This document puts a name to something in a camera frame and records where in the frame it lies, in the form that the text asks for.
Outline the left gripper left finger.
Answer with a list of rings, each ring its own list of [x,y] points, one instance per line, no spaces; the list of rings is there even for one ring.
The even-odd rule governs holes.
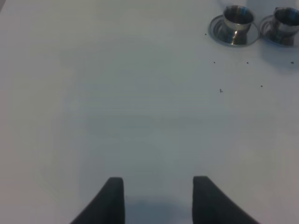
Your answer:
[[[73,224],[124,224],[124,182],[109,178],[93,200],[72,221]]]

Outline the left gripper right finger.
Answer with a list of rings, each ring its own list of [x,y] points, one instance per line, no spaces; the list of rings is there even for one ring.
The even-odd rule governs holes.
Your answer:
[[[207,176],[193,178],[192,222],[194,224],[258,223],[226,196]]]

